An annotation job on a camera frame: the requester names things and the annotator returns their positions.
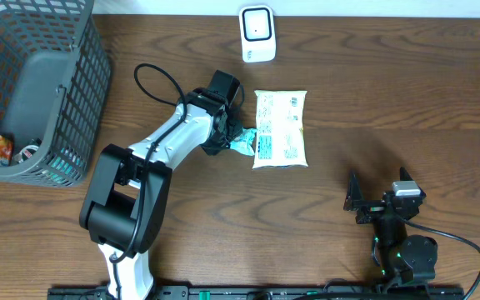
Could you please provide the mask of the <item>white snack bag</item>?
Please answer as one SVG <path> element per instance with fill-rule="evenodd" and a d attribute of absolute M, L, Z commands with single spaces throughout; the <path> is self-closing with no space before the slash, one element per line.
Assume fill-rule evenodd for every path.
<path fill-rule="evenodd" d="M 254 92 L 257 136 L 252 168 L 307 167 L 303 133 L 307 91 Z"/>

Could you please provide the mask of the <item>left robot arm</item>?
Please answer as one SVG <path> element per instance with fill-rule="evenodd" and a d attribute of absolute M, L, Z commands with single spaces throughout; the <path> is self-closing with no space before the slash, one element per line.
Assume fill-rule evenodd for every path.
<path fill-rule="evenodd" d="M 195 149 L 214 156 L 243 131 L 233 101 L 243 86 L 216 71 L 207 87 L 181 93 L 173 115 L 129 147 L 100 153 L 81 212 L 102 252 L 110 281 L 99 299 L 145 299 L 154 289 L 149 250 L 163 224 L 173 171 Z"/>

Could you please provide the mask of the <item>teal small packet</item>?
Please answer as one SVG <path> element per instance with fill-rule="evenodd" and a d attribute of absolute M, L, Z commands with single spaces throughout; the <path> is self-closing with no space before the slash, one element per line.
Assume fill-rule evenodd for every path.
<path fill-rule="evenodd" d="M 253 143 L 257 135 L 256 128 L 244 128 L 241 134 L 230 142 L 230 149 L 245 156 L 254 156 Z"/>

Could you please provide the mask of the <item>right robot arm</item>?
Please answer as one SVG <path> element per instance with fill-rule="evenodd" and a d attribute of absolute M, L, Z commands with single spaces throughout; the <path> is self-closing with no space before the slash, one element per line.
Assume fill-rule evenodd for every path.
<path fill-rule="evenodd" d="M 406 222 L 419 214 L 426 193 L 404 167 L 392 189 L 379 200 L 367 200 L 355 173 L 349 176 L 343 209 L 356 213 L 357 224 L 371 223 L 374 230 L 372 259 L 382 269 L 378 293 L 428 284 L 435 276 L 438 244 L 431 237 L 408 235 Z"/>

